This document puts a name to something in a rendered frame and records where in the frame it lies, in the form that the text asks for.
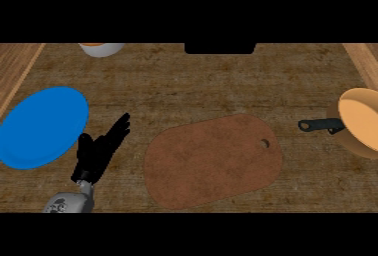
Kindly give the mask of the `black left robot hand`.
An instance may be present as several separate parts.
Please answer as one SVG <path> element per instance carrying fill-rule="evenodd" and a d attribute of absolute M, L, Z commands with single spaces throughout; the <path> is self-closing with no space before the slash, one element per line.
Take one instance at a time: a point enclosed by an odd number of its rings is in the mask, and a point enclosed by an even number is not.
<path fill-rule="evenodd" d="M 107 133 L 96 140 L 87 133 L 78 137 L 76 165 L 70 180 L 94 184 L 106 170 L 112 155 L 130 133 L 130 114 L 125 113 L 113 123 Z"/>

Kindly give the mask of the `brown cutting board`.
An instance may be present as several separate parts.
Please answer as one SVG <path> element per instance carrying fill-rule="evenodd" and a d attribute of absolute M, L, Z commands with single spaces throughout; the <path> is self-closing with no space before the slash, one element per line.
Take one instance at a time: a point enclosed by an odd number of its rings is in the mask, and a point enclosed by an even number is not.
<path fill-rule="evenodd" d="M 184 209 L 267 187 L 282 169 L 282 151 L 267 123 L 234 114 L 162 131 L 143 163 L 156 203 Z"/>

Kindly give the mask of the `blue plate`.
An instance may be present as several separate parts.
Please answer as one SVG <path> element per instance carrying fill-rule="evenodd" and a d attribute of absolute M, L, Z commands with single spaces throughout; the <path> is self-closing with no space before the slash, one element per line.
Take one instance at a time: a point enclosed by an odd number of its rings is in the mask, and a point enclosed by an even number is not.
<path fill-rule="evenodd" d="M 0 162 L 28 170 L 53 162 L 72 147 L 88 120 L 82 93 L 45 88 L 14 106 L 0 124 Z"/>

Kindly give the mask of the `white cup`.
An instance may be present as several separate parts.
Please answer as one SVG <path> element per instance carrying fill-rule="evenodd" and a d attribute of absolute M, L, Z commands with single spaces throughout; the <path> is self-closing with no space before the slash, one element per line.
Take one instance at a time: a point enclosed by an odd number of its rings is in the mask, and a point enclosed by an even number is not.
<path fill-rule="evenodd" d="M 96 58 L 107 57 L 119 52 L 124 43 L 84 44 L 79 43 L 84 53 Z"/>

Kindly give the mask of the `black appliance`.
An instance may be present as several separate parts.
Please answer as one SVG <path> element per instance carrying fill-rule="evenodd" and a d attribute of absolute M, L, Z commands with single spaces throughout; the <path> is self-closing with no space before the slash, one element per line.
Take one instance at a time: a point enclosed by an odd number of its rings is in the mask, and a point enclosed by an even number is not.
<path fill-rule="evenodd" d="M 186 43 L 184 52 L 187 54 L 251 54 L 255 44 L 203 44 Z"/>

